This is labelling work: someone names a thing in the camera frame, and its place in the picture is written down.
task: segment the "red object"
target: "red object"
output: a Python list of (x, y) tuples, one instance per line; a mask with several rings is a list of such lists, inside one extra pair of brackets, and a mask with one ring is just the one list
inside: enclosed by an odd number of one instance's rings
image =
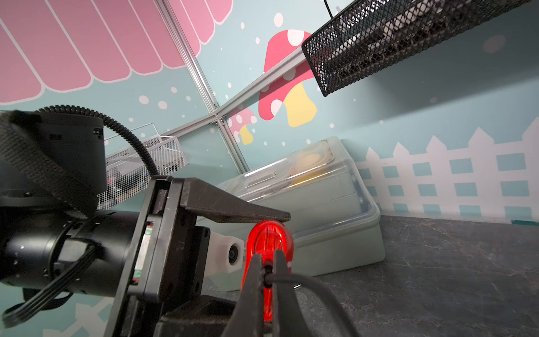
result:
[[(251, 258), (256, 254), (262, 255), (262, 265), (264, 267), (273, 266), (274, 253), (276, 250), (281, 249), (285, 253), (288, 270), (292, 271), (294, 242), (292, 241), (292, 234), (290, 234), (290, 231), (282, 223), (275, 220), (264, 220), (258, 223), (249, 233), (246, 246), (247, 252), (243, 280), (241, 281), (242, 287)], [(273, 318), (272, 300), (273, 290), (271, 288), (264, 288), (264, 320), (266, 322), (271, 321)]]
[[(273, 66), (296, 50), (309, 36), (310, 33), (298, 30), (285, 30), (275, 34), (268, 42), (264, 72), (270, 70)], [(287, 77), (288, 79), (285, 79), (286, 76), (280, 77), (277, 81), (271, 83), (268, 87), (260, 91), (258, 114), (262, 119), (267, 121), (273, 119), (278, 112), (278, 108), (276, 108), (277, 111), (272, 111), (272, 103), (278, 100), (282, 104), (293, 87), (298, 83), (314, 78), (313, 72), (307, 61), (300, 64), (292, 71), (293, 75), (291, 75), (293, 78)]]

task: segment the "marble surface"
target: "marble surface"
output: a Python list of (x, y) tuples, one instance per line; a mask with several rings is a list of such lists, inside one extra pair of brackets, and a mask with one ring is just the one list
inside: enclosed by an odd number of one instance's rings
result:
[[(320, 276), (367, 336), (539, 336), (539, 226), (383, 216), (386, 259)], [(236, 299), (205, 282), (203, 293)], [(339, 336), (297, 290), (318, 336)]]

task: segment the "yellow object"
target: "yellow object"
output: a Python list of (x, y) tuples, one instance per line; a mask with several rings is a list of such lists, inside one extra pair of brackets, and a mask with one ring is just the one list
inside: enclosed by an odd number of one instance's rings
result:
[(309, 123), (316, 115), (316, 105), (305, 93), (303, 82), (296, 84), (288, 92), (283, 103), (288, 113), (288, 124), (293, 128)]
[(253, 135), (247, 130), (247, 126), (243, 125), (239, 130), (239, 135), (241, 136), (241, 141), (243, 145), (251, 144), (253, 142)]

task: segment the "plastic storage container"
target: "plastic storage container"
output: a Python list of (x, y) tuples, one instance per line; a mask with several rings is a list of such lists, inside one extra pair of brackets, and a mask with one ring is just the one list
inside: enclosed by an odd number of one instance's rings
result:
[[(246, 201), (288, 211), (294, 238), (292, 271), (310, 276), (379, 262), (385, 251), (380, 211), (356, 165), (337, 137), (230, 179), (218, 187)], [(255, 224), (221, 224), (199, 218), (197, 225), (247, 240)], [(240, 289), (241, 271), (211, 280), (221, 291)]]

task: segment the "mushroom illustration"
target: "mushroom illustration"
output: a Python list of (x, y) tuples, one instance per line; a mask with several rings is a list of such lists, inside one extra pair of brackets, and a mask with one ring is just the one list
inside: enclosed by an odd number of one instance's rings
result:
[[(264, 71), (268, 71), (284, 59), (309, 36), (310, 33), (293, 29), (275, 34), (268, 43)], [(264, 120), (272, 119), (284, 104), (288, 124), (291, 127), (312, 121), (316, 114), (316, 106), (305, 93), (303, 81), (313, 77), (313, 72), (305, 61), (262, 89), (258, 102), (260, 117)]]
[(228, 118), (226, 122), (237, 143), (240, 142), (240, 136), (243, 145), (253, 142), (253, 135), (249, 132), (249, 129), (247, 129), (247, 125), (255, 124), (257, 122), (257, 117), (253, 114), (251, 109), (244, 108), (243, 105), (240, 105), (232, 111), (232, 116)]

